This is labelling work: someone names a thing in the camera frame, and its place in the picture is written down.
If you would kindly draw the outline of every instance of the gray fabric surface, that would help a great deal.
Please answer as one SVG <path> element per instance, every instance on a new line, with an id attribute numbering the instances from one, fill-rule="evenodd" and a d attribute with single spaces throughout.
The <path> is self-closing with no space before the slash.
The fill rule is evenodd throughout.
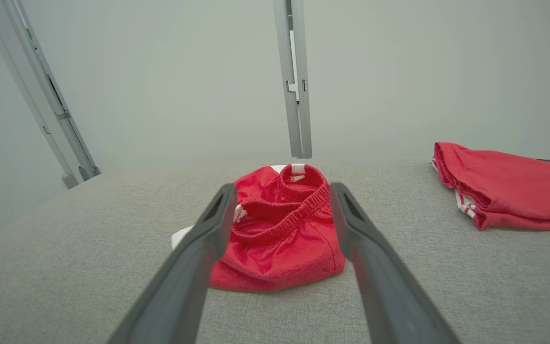
<path id="1" fill-rule="evenodd" d="M 550 232 L 478 231 L 425 161 L 337 166 L 460 339 L 550 343 Z M 251 161 L 104 174 L 0 232 L 0 343 L 102 343 L 221 184 Z M 368 343 L 352 267 L 267 293 L 209 290 L 199 343 Z"/>

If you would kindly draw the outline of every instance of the red fabric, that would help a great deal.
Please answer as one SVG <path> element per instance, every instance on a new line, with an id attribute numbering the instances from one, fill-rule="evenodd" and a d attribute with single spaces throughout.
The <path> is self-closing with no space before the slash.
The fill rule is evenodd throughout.
<path id="1" fill-rule="evenodd" d="M 479 229 L 550 229 L 550 162 L 442 142 L 434 159 L 441 182 L 476 202 Z"/>
<path id="2" fill-rule="evenodd" d="M 246 216 L 213 267 L 213 287 L 268 291 L 312 283 L 343 272 L 330 209 L 329 185 L 314 167 L 292 181 L 292 166 L 270 166 L 235 181 Z"/>

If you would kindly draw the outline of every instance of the red clothing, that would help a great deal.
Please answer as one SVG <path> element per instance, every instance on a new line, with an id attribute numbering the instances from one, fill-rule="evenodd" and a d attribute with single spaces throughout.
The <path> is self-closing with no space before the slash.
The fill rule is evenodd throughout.
<path id="1" fill-rule="evenodd" d="M 478 229 L 550 229 L 550 161 L 436 143 L 433 163 Z"/>
<path id="2" fill-rule="evenodd" d="M 235 181 L 238 205 L 213 287 L 268 291 L 343 272 L 329 185 L 314 167 L 260 168 Z"/>

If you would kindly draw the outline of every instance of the folded red jersey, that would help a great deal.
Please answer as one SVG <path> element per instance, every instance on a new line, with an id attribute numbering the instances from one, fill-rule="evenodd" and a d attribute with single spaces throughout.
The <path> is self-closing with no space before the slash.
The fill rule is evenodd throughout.
<path id="1" fill-rule="evenodd" d="M 550 229 L 550 161 L 436 143 L 431 163 L 478 229 Z"/>
<path id="2" fill-rule="evenodd" d="M 268 291 L 343 272 L 329 185 L 306 164 L 267 166 L 241 177 L 231 241 L 211 285 Z"/>

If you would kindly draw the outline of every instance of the folded red shirt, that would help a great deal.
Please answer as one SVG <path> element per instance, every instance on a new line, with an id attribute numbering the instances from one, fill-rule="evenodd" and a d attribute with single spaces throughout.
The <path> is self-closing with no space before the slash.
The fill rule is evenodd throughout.
<path id="1" fill-rule="evenodd" d="M 440 142 L 431 163 L 478 229 L 550 229 L 550 161 Z"/>
<path id="2" fill-rule="evenodd" d="M 231 241 L 213 287 L 268 291 L 343 272 L 329 185 L 313 166 L 267 166 L 241 177 Z"/>

